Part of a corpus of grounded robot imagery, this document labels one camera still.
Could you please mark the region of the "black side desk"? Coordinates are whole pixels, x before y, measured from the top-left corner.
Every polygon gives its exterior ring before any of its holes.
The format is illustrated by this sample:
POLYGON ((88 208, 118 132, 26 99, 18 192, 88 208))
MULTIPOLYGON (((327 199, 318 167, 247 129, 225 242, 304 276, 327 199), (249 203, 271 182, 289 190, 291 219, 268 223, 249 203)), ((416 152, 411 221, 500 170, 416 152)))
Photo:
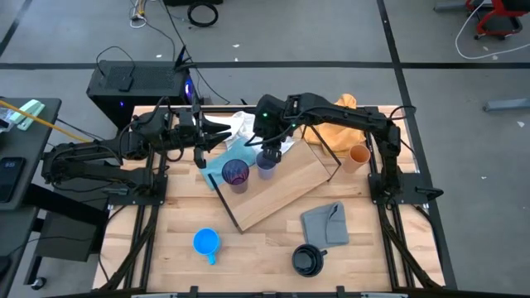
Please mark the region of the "black side desk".
MULTIPOLYGON (((0 100, 20 108, 31 99, 0 98, 0 100)), ((55 123, 62 101, 57 98, 37 98, 36 100, 45 104, 43 111, 37 117, 49 123, 55 123)), ((39 123, 33 123, 25 132, 14 127, 10 132, 0 134, 0 160, 4 157, 25 159, 12 198, 7 203, 0 203, 0 211, 14 210, 23 205, 27 189, 31 185, 50 134, 51 128, 39 123)))

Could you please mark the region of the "orange cloth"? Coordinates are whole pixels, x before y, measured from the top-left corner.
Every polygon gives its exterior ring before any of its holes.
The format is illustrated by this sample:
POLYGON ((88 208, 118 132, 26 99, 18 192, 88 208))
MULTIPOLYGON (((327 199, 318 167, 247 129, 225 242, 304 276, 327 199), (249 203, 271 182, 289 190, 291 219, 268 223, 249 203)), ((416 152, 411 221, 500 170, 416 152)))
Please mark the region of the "orange cloth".
MULTIPOLYGON (((335 105, 356 109, 357 100, 352 94, 341 94, 335 105)), ((328 147, 339 155, 346 155, 351 147, 365 142, 364 133, 353 128, 342 127, 330 123, 322 123, 314 126, 314 129, 320 134, 328 147)), ((320 141, 318 136, 307 128, 304 139, 307 143, 312 145, 321 145, 324 153, 330 156, 330 153, 325 149, 324 144, 320 141)))

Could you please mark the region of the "wooden workbench grey legs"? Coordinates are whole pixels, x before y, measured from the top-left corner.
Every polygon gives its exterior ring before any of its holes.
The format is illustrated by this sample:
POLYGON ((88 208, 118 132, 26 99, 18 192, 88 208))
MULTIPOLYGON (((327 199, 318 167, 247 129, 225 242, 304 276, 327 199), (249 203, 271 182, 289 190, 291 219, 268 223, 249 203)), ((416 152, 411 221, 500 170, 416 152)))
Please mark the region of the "wooden workbench grey legs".
POLYGON ((530 109, 530 99, 491 100, 484 106, 485 112, 530 109))

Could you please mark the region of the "purple faceted plastic tumbler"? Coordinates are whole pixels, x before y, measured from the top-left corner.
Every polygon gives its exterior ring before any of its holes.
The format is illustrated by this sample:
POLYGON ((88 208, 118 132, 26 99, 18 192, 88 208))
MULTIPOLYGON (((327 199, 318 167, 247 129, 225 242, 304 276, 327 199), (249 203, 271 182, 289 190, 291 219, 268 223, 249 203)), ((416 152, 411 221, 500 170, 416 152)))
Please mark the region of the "purple faceted plastic tumbler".
POLYGON ((249 168, 245 161, 239 159, 227 161, 221 175, 234 193, 242 194, 248 189, 249 168))

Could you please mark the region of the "black wifi antenna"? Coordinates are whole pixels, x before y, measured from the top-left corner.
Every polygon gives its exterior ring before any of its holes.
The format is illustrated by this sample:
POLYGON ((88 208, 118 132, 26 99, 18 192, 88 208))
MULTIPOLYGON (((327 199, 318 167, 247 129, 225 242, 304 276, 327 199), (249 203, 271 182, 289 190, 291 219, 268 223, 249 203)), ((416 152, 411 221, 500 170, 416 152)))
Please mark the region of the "black wifi antenna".
POLYGON ((179 55, 176 58, 176 61, 173 66, 175 72, 180 72, 183 70, 188 70, 189 68, 195 68, 196 64, 191 62, 191 57, 188 56, 185 58, 185 53, 187 52, 186 46, 182 46, 179 55))

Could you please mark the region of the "black smartphone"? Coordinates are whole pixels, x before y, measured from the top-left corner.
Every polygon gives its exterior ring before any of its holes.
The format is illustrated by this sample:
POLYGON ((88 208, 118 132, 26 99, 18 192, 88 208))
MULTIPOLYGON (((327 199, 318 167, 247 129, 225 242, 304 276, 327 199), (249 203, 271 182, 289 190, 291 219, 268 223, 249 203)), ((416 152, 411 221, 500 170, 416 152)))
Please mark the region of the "black smartphone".
POLYGON ((25 163, 24 157, 4 157, 0 160, 0 203, 12 199, 25 163))

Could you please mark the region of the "blue plastic mug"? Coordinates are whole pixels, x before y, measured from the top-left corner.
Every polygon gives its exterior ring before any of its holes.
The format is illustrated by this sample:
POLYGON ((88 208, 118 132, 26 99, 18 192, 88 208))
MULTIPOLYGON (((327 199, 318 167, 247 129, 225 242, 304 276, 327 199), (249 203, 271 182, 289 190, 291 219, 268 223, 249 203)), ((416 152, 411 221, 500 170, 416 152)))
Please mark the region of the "blue plastic mug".
POLYGON ((195 233, 192 244, 195 251, 205 256, 210 265, 216 264, 216 253, 221 247, 221 240, 215 230, 202 228, 195 233))

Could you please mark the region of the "black stand with caster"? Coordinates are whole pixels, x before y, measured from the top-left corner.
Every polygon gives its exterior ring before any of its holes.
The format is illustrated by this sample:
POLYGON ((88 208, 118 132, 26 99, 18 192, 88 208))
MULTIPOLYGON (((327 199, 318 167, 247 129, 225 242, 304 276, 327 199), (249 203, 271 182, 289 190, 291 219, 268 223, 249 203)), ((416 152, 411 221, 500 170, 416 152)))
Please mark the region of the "black stand with caster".
POLYGON ((108 219, 104 187, 82 186, 76 181, 53 190, 39 185, 29 187, 25 202, 46 211, 46 216, 34 224, 39 239, 25 284, 36 291, 44 287, 46 278, 38 271, 46 257, 86 262, 91 254, 100 251, 108 219))

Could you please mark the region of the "lavender cup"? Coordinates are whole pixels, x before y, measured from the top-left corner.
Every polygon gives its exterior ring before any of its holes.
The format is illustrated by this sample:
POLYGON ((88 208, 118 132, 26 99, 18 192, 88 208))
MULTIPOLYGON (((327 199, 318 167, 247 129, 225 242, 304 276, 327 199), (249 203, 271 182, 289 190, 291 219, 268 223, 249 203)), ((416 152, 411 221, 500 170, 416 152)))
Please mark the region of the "lavender cup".
POLYGON ((264 157, 263 152, 259 152, 256 156, 256 166, 258 167, 258 176, 263 180, 270 180, 274 176, 276 169, 276 162, 270 161, 264 157))

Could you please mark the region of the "mint green stapler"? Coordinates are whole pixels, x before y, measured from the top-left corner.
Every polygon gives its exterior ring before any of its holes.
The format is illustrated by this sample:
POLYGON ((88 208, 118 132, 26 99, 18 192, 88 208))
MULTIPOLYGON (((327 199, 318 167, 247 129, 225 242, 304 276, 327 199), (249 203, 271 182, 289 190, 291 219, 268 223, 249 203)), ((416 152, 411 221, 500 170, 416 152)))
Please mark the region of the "mint green stapler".
MULTIPOLYGON (((20 107, 20 110, 24 113, 30 114, 31 116, 37 117, 42 110, 45 108, 45 104, 36 99, 31 99, 20 107)), ((16 124, 17 128, 21 131, 26 131, 34 122, 32 118, 25 116, 19 112, 13 112, 8 120, 12 124, 16 124)))

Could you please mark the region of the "teal cloth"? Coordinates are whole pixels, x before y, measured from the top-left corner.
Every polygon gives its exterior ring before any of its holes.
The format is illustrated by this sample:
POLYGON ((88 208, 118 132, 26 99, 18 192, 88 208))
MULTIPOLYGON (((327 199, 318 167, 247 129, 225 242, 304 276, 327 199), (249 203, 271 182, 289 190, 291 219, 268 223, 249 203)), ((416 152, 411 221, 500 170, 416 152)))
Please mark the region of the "teal cloth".
POLYGON ((224 179, 221 175, 221 171, 223 166, 228 161, 239 159, 244 161, 248 166, 252 166, 255 163, 257 153, 251 147, 246 147, 244 145, 246 141, 247 140, 245 138, 239 138, 227 148, 225 153, 219 155, 211 161, 207 161, 206 168, 200 169, 201 175, 205 178, 206 184, 211 190, 214 190, 214 186, 209 178, 209 175, 212 175, 212 178, 217 185, 223 184, 224 179))

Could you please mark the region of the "black speckled mug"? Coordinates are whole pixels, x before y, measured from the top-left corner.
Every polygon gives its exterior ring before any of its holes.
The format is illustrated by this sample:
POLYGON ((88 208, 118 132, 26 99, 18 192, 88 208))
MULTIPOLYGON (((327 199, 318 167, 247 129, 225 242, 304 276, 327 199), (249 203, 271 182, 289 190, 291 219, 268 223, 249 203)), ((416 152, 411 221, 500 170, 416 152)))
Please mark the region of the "black speckled mug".
POLYGON ((292 254, 291 263, 295 271, 303 277, 317 276, 324 267, 326 250, 311 244, 302 244, 292 254))

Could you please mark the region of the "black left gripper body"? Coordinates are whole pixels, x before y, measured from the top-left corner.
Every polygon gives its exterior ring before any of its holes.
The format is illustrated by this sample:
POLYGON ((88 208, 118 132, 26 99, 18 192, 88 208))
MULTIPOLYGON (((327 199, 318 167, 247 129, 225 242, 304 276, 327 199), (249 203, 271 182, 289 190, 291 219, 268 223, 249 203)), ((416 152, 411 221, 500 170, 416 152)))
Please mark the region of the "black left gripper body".
POLYGON ((180 134, 185 138, 182 144, 188 147, 194 147, 194 162, 199 168, 206 168, 206 160, 204 158, 205 134, 202 130, 202 112, 200 105, 192 105, 190 108, 181 108, 179 110, 179 124, 178 128, 180 134))

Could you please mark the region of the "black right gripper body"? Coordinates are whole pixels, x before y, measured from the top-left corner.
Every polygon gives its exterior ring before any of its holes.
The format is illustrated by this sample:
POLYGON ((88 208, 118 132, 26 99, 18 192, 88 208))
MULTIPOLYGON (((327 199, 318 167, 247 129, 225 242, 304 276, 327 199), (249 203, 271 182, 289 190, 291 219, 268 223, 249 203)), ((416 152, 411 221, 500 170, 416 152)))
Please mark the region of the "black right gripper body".
POLYGON ((281 151, 282 143, 286 141, 287 136, 280 134, 270 139, 260 141, 259 145, 265 153, 278 153, 281 151))

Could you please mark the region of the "peach orange cup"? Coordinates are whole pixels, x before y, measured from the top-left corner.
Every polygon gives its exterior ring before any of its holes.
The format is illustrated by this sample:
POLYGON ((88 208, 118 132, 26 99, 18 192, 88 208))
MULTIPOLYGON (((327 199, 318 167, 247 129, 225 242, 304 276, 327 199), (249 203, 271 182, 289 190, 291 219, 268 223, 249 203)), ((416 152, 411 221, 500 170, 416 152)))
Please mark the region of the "peach orange cup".
POLYGON ((370 150, 362 144, 352 146, 344 155, 342 167, 347 173, 356 172, 361 166, 369 162, 370 150))

